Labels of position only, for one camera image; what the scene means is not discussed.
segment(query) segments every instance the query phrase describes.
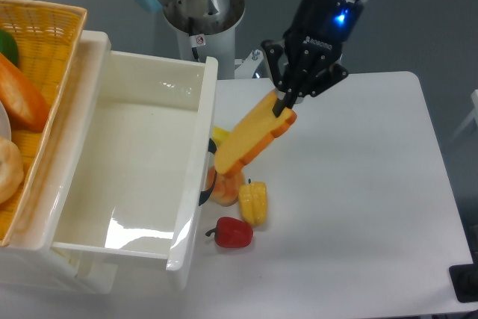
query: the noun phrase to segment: blue led light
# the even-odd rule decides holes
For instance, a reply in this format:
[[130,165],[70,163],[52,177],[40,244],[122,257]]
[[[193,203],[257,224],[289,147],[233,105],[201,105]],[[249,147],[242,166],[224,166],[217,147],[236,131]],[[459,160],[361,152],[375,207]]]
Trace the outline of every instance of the blue led light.
[[335,18],[334,18],[334,21],[339,25],[343,25],[345,23],[345,14],[341,14],[341,15],[337,15]]

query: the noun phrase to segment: gray floor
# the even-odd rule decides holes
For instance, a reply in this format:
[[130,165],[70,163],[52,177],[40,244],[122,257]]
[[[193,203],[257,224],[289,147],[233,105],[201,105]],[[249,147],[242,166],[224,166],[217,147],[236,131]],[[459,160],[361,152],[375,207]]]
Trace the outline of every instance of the gray floor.
[[[179,56],[162,17],[146,13],[133,0],[45,1],[86,7],[86,28],[108,33],[113,49]],[[247,56],[264,39],[280,38],[298,2],[246,0],[237,56]],[[478,131],[450,148],[444,145],[473,108],[477,57],[477,0],[370,0],[343,61],[351,72],[407,70],[420,78],[465,227],[478,223]]]

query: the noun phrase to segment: green fruit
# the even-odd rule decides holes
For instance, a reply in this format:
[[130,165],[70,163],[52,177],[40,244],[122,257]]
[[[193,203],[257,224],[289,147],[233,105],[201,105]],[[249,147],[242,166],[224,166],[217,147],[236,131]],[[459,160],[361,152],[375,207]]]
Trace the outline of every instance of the green fruit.
[[12,34],[0,29],[0,53],[18,67],[18,46]]

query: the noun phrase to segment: baguette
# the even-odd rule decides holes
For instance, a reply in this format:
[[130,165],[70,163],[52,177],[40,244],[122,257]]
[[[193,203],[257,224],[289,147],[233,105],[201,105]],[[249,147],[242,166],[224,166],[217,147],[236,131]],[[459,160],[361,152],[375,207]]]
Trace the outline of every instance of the baguette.
[[231,131],[214,156],[216,171],[226,177],[239,173],[269,144],[286,132],[297,118],[285,108],[279,117],[272,111],[275,91],[270,91]]
[[49,116],[49,106],[41,92],[0,54],[0,101],[8,116],[30,131],[41,132]]

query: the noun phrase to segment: bread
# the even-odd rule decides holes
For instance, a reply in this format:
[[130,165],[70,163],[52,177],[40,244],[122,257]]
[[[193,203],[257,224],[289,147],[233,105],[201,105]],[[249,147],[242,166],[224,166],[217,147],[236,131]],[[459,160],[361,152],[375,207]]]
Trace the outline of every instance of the bread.
[[11,198],[23,181],[23,159],[15,143],[0,137],[0,203]]
[[214,156],[216,171],[234,176],[262,152],[274,138],[286,132],[297,115],[285,108],[279,117],[273,113],[277,96],[270,91],[231,131]]
[[3,54],[0,54],[0,101],[14,123],[30,131],[43,131],[50,112],[48,104],[33,83]]

